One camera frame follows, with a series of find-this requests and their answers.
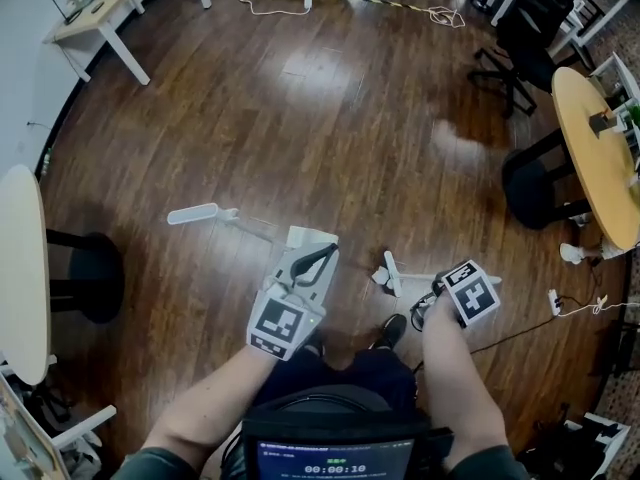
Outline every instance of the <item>office chair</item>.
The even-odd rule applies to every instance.
[[[484,48],[475,53],[476,59],[485,56],[496,69],[471,71],[467,78],[494,78],[505,84],[507,109],[502,114],[505,119],[511,117],[515,106],[527,115],[532,115],[537,108],[522,81],[531,82],[539,89],[551,93],[553,74],[564,63],[556,65],[546,49],[572,9],[573,0],[514,0],[496,27],[498,46],[507,52],[513,67],[508,68]],[[515,103],[515,90],[529,102],[529,108],[524,109]]]

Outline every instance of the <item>wooden floor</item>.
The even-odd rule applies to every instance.
[[[384,248],[411,272],[471,257],[504,279],[500,310],[469,331],[472,349],[547,320],[549,288],[590,294],[589,267],[558,256],[577,232],[524,229],[501,190],[505,155],[557,126],[550,97],[534,92],[535,116],[505,121],[503,100],[465,78],[473,51],[493,44],[486,17],[465,0],[392,1],[458,7],[466,27],[359,1],[316,0],[300,17],[253,16],[236,0],[208,11],[199,0],[156,0],[123,32],[151,84],[109,52],[81,91],[43,181],[48,226],[108,233],[124,254],[126,301],[102,327],[56,314],[52,337],[71,394],[118,408],[100,431],[108,467],[141,445],[177,393],[243,345],[254,294],[279,255],[211,221],[169,227],[173,209],[215,201],[277,225],[266,230],[280,238],[292,224],[338,234],[324,322],[338,367],[425,291],[406,283],[396,300],[372,284]],[[623,260],[598,267],[611,302],[623,271]],[[583,312],[474,356],[515,450],[562,402],[588,409],[596,333],[614,316]],[[419,339],[410,330],[399,348],[411,366]]]

